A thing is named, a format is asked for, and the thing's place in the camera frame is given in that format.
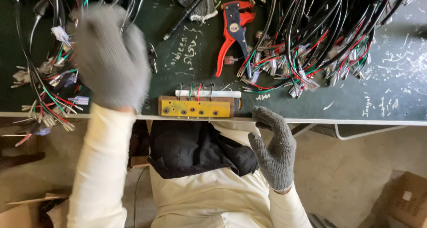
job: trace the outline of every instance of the person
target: person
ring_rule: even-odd
[[[91,7],[84,15],[77,28],[76,56],[93,102],[67,225],[123,228],[129,139],[150,80],[147,51],[135,25],[120,34],[122,8]],[[256,124],[213,125],[222,135],[250,146],[259,170],[239,177],[221,168],[162,179],[150,169],[157,205],[151,227],[312,227],[293,183],[296,141],[284,118],[263,107],[254,107],[252,117]],[[255,125],[273,131],[269,145]]]

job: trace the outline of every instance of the white shirt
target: white shirt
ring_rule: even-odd
[[[68,213],[69,228],[123,228],[121,198],[135,115],[92,104]],[[248,145],[253,122],[216,122],[222,135]],[[162,179],[150,170],[157,216],[153,228],[311,228],[295,187],[280,195],[257,170],[237,176],[229,168]]]

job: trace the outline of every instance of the gray cloth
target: gray cloth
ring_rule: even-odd
[[[129,26],[120,36],[126,11],[119,6],[92,6],[79,18],[76,59],[93,101],[105,108],[131,106],[137,112],[151,78],[140,29]]]
[[[258,166],[271,188],[278,192],[286,191],[293,182],[296,141],[285,119],[269,109],[254,107],[252,118],[257,122],[257,127],[267,128],[274,133],[268,147],[256,133],[248,134]]]
[[[193,0],[178,0],[178,2],[187,7]],[[214,0],[202,0],[189,16],[190,20],[204,21],[214,17],[218,12],[215,9]]]

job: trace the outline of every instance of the wooden block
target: wooden block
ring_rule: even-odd
[[[188,97],[181,97],[181,100],[187,100]],[[161,101],[162,100],[178,100],[177,96],[159,96],[158,99],[158,114],[161,115]],[[200,97],[200,101],[210,101],[210,97]],[[212,101],[219,102],[228,102],[230,103],[230,118],[234,117],[234,98],[231,97],[213,97]]]

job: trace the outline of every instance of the white sleeve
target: white sleeve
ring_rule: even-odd
[[[270,217],[275,228],[312,228],[295,186],[281,195],[270,188]]]
[[[123,228],[122,196],[135,115],[92,103],[77,164],[68,228]]]

